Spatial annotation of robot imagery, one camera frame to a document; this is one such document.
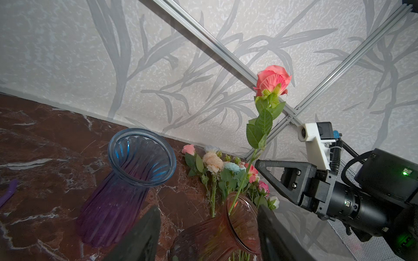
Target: vase rim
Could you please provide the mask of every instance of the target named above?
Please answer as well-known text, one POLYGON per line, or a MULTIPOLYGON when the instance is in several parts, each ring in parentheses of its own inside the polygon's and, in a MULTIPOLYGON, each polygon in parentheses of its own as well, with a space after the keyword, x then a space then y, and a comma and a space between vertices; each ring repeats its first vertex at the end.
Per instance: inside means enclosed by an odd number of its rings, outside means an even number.
POLYGON ((164 183, 165 181, 167 181, 173 176, 174 171, 176 170, 176 155, 174 154, 173 148, 168 144, 168 142, 163 137, 147 129, 129 128, 129 129, 124 129, 116 133, 109 142, 109 146, 107 147, 107 153, 108 153, 110 165, 117 174, 119 174, 123 179, 125 179, 126 181, 130 183, 142 185, 145 187, 158 186, 164 183), (163 178, 159 179, 158 181, 140 180, 126 173, 119 166, 119 164, 117 163, 117 155, 114 150, 115 145, 120 139, 125 138, 127 136, 133 136, 133 135, 144 136, 146 138, 152 139, 165 150, 165 152, 167 153, 168 159, 170 160, 170 169, 167 171, 167 173, 164 175, 163 178))
MULTIPOLYGON (((231 228, 231 231, 233 232, 235 238, 237 239, 238 243, 242 246, 242 248, 244 248, 246 251, 250 252, 251 254, 254 255, 259 255, 261 254, 261 249, 257 250, 257 249, 251 249, 250 247, 248 247, 242 240, 241 238, 238 236, 237 232, 234 229, 234 226, 231 223, 231 220, 229 218, 228 212, 229 212, 229 200, 231 200, 231 198, 235 197, 235 195, 237 194, 236 191, 231 192, 230 194, 228 194, 227 198, 225 199, 225 204, 224 204, 224 213, 226 216, 226 220, 229 224, 229 227, 231 228)), ((251 202, 251 200, 249 198, 247 198, 244 194, 240 193, 238 195, 238 199, 242 200, 244 202, 246 202, 249 207, 251 212, 254 214, 255 217, 255 221, 257 221, 257 208, 254 206, 254 204, 251 202)))

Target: purple object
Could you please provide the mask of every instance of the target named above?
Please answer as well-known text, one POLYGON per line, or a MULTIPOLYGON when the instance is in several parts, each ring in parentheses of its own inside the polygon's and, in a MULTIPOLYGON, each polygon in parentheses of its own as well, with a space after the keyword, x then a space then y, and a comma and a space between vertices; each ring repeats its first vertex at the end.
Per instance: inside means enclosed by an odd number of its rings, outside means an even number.
POLYGON ((9 188, 7 189, 6 194, 4 194, 0 198, 0 208, 13 195, 13 193, 16 191, 17 186, 18 186, 18 180, 17 179, 14 179, 14 180, 10 181, 9 188))
POLYGON ((128 232, 150 187, 167 181, 176 156, 165 139, 144 129, 125 129, 109 142, 112 172, 81 209, 76 228, 93 247, 117 243, 128 232))

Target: peach flower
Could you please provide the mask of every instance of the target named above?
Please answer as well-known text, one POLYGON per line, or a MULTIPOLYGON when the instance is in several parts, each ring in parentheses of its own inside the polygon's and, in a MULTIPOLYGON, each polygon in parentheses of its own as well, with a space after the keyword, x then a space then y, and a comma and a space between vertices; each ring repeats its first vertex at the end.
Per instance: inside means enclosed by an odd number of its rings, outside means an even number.
POLYGON ((214 152, 206 153, 203 156, 202 161, 206 165, 208 171, 212 174, 216 174, 224 169, 224 162, 214 152))

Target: artificial flower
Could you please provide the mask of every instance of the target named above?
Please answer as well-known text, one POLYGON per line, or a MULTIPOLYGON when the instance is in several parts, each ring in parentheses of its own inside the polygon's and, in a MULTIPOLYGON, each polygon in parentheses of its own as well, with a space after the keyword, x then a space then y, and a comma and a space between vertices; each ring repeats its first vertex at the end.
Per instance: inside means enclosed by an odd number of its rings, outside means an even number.
POLYGON ((257 87, 255 88, 257 96, 268 96, 271 93, 275 93, 277 96, 287 94, 286 88, 292 79, 292 76, 289 76, 283 67, 277 65, 267 67, 257 76, 257 87))
POLYGON ((254 167, 253 164, 251 164, 251 167, 250 167, 250 170, 248 171, 248 174, 251 174, 251 175, 258 174, 258 170, 254 167))
POLYGON ((259 182, 259 184, 258 184, 258 189, 262 192, 263 191, 263 189, 264 189, 264 193, 267 193, 267 196, 268 196, 268 194, 270 193, 270 190, 268 189, 268 185, 267 184, 265 184, 263 181, 260 181, 259 182))
POLYGON ((204 148, 205 152, 213 152, 213 153, 217 153, 218 151, 220 151, 221 149, 216 147, 216 146, 212 146, 212 145, 206 145, 204 148))
POLYGON ((235 164, 240 165, 243 161, 241 161, 241 159, 238 157, 234 157, 234 162, 235 164))
POLYGON ((253 174, 250 176, 250 183, 257 182, 260 180, 260 176, 257 174, 253 174))
POLYGON ((250 170, 248 170, 248 175, 250 176, 250 183, 257 182, 260 180, 260 176, 258 175, 258 170, 251 164, 250 170))
POLYGON ((233 162, 224 162, 224 168, 232 171, 233 173, 237 173, 240 171, 240 167, 233 162))
POLYGON ((202 158, 203 163, 206 165, 208 171, 212 174, 216 174, 224 169, 224 162, 216 155, 215 152, 208 152, 202 158))
POLYGON ((240 170, 245 170, 246 169, 245 162, 241 161, 238 165, 240 166, 240 170))
POLYGON ((275 207, 274 209, 279 207, 280 201, 276 196, 270 197, 269 200, 270 200, 270 203, 275 207))
POLYGON ((181 150, 181 153, 183 153, 183 154, 189 153, 190 155, 193 155, 194 156, 195 151, 196 150, 194 148, 194 145, 193 144, 189 144, 189 145, 185 145, 183 147, 183 149, 181 150))

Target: pink glass vase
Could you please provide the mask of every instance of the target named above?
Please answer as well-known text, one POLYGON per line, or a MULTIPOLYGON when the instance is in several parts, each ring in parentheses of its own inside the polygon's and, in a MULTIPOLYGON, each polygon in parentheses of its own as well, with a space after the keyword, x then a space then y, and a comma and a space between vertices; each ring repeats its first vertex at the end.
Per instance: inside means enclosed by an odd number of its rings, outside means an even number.
POLYGON ((236 192, 232 192, 227 196, 220 216, 182 231, 174 240, 168 260, 224 261, 238 250, 261 254, 257 209, 240 194, 228 215, 235 195, 236 192))

